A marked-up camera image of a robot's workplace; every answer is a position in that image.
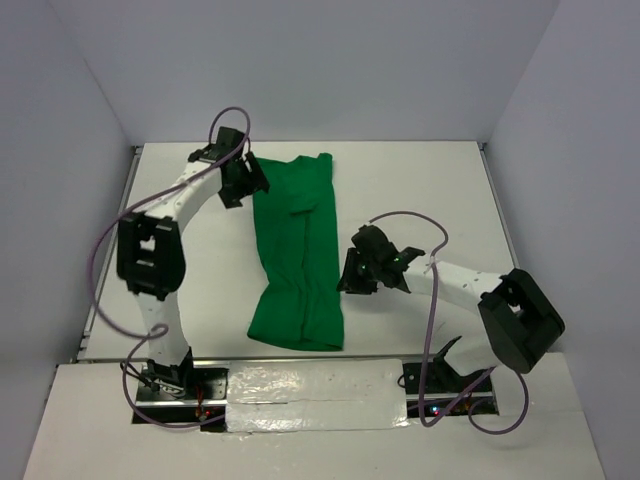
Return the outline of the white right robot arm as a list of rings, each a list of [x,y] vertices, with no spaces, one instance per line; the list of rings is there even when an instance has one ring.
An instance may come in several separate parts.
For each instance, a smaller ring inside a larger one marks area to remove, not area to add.
[[[414,247],[383,254],[351,247],[337,290],[371,295],[382,284],[407,294],[429,295],[477,315],[482,335],[454,336],[429,362],[428,375],[447,390],[460,391],[481,371],[497,366],[528,374],[565,332],[560,314],[527,271],[476,271],[425,261],[425,256]]]

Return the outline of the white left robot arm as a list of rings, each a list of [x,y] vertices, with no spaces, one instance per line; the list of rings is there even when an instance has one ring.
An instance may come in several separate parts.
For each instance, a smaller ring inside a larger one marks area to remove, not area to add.
[[[179,394],[193,383],[193,355],[177,297],[186,276],[182,234],[211,197],[219,196],[227,209],[237,208],[243,198],[270,188],[253,152],[240,152],[219,165],[226,153],[215,146],[196,151],[166,192],[118,221],[116,272],[150,335],[143,377]]]

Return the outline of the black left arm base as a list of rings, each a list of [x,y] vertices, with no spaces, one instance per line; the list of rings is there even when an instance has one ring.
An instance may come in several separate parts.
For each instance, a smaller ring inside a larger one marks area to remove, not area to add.
[[[202,431],[224,432],[228,374],[226,367],[196,365],[184,390],[139,381],[134,403],[143,415],[165,426],[195,424]]]

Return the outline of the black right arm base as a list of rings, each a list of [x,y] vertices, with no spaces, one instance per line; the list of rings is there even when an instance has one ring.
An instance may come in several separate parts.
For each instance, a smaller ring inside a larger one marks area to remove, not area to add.
[[[424,415],[427,419],[439,417],[444,408],[483,373],[482,370],[479,370],[463,377],[458,375],[455,370],[445,362],[445,354],[459,339],[460,337],[456,337],[449,341],[437,354],[429,359],[424,388]],[[418,394],[421,362],[404,361],[402,367],[403,372],[397,378],[396,383],[405,392],[407,416],[410,419],[418,418],[420,412]],[[449,415],[466,416],[475,403],[477,403],[477,406],[473,410],[473,413],[476,415],[498,413],[490,378],[486,378],[471,393],[466,394],[465,397],[454,406]]]

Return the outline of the green t-shirt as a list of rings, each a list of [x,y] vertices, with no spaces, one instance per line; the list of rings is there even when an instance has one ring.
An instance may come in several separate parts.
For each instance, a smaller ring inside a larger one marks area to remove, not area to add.
[[[256,248],[267,278],[247,336],[311,352],[344,348],[333,156],[258,160],[270,184],[253,195]]]

